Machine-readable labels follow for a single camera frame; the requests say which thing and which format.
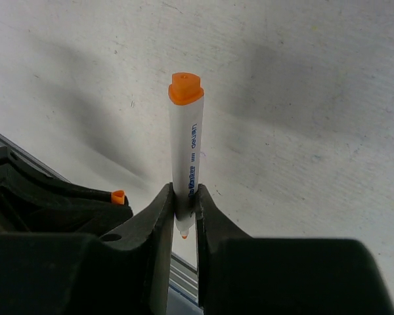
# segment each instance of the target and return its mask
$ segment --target small orange piece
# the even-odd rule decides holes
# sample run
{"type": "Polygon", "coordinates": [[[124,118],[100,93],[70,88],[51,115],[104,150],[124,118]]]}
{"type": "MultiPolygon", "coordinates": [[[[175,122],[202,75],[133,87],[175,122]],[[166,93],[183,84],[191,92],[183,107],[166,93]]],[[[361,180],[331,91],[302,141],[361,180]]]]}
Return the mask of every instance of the small orange piece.
{"type": "Polygon", "coordinates": [[[188,105],[196,102],[204,95],[204,90],[200,86],[200,77],[186,72],[173,74],[168,95],[175,105],[188,105]]]}
{"type": "Polygon", "coordinates": [[[117,190],[111,193],[111,203],[116,205],[123,205],[125,202],[125,192],[124,190],[117,190]]]}

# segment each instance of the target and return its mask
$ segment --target orange cap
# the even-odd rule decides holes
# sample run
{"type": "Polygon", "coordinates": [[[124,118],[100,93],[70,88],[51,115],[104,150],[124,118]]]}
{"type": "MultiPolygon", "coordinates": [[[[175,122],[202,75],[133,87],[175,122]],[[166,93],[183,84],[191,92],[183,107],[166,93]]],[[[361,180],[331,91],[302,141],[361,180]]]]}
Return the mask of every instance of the orange cap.
{"type": "Polygon", "coordinates": [[[188,105],[204,95],[198,75],[179,72],[172,75],[172,84],[168,88],[168,95],[175,105],[188,105]]]}
{"type": "Polygon", "coordinates": [[[123,205],[125,202],[125,193],[124,190],[117,190],[116,192],[111,193],[111,203],[116,205],[123,205]]]}

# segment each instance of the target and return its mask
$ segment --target orange marker cap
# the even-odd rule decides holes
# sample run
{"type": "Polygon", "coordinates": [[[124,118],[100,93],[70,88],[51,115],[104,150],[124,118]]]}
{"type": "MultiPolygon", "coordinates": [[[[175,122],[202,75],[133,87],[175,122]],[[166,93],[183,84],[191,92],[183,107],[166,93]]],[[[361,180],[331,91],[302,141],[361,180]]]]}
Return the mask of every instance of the orange marker cap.
{"type": "Polygon", "coordinates": [[[175,105],[188,105],[204,95],[198,75],[179,72],[172,75],[172,84],[168,88],[168,95],[175,105]]]}
{"type": "Polygon", "coordinates": [[[111,193],[111,203],[116,205],[123,205],[125,202],[125,192],[124,190],[117,190],[111,193]]]}

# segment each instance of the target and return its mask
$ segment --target highlighter pen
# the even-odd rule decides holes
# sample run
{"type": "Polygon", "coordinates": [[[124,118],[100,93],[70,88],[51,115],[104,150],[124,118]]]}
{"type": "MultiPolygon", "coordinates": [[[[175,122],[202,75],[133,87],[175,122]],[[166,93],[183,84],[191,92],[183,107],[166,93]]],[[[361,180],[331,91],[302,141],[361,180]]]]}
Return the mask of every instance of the highlighter pen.
{"type": "Polygon", "coordinates": [[[184,72],[173,74],[168,95],[172,183],[177,197],[175,224],[185,239],[194,224],[191,199],[198,189],[204,103],[200,77],[184,72]]]}

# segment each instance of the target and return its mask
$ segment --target white marker barrel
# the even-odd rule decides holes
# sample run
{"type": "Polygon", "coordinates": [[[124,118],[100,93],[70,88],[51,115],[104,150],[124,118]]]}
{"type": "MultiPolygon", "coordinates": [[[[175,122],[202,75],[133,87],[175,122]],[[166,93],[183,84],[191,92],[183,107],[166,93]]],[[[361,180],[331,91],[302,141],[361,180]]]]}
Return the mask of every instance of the white marker barrel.
{"type": "Polygon", "coordinates": [[[195,221],[190,199],[198,189],[204,90],[197,75],[175,73],[168,94],[172,183],[178,203],[175,224],[186,238],[195,221]]]}

